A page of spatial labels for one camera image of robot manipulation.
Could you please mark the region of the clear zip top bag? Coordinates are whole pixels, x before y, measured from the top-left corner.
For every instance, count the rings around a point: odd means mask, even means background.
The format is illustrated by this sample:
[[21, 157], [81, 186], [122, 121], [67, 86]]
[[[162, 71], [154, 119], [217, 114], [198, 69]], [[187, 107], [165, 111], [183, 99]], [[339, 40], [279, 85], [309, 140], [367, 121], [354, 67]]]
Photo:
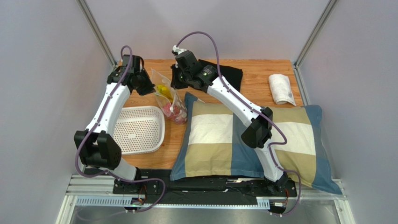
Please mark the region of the clear zip top bag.
[[187, 108], [177, 90], [171, 87], [171, 80], [151, 69], [151, 81], [155, 85], [155, 98], [165, 117], [177, 125], [187, 122]]

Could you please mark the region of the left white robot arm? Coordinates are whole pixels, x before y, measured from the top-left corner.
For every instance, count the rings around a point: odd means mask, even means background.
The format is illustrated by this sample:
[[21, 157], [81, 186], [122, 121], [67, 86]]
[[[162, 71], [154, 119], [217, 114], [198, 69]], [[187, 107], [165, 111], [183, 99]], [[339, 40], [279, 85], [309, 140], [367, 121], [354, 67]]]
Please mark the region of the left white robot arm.
[[[107, 78], [106, 92], [95, 116], [85, 130], [76, 131], [74, 135], [75, 168], [80, 175], [92, 178], [108, 174], [125, 183], [143, 182], [140, 170], [122, 158], [121, 147], [114, 140], [117, 119], [133, 91], [144, 96], [155, 91], [154, 84], [142, 57], [123, 55], [122, 65]], [[80, 164], [96, 168], [98, 173], [87, 175]]]

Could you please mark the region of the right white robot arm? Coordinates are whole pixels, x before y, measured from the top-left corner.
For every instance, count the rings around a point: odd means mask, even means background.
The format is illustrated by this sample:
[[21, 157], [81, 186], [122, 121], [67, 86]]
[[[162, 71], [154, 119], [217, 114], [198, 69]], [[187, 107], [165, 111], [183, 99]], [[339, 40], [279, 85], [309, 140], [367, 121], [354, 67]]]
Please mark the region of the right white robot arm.
[[281, 145], [287, 144], [287, 137], [273, 122], [273, 111], [245, 98], [217, 68], [202, 65], [191, 51], [174, 46], [172, 53], [176, 63], [171, 67], [171, 86], [175, 89], [192, 87], [213, 96], [230, 109], [246, 127], [241, 139], [256, 152], [264, 178], [272, 181], [277, 190], [285, 188], [287, 170], [282, 168], [276, 156], [271, 131], [277, 130], [282, 136]]

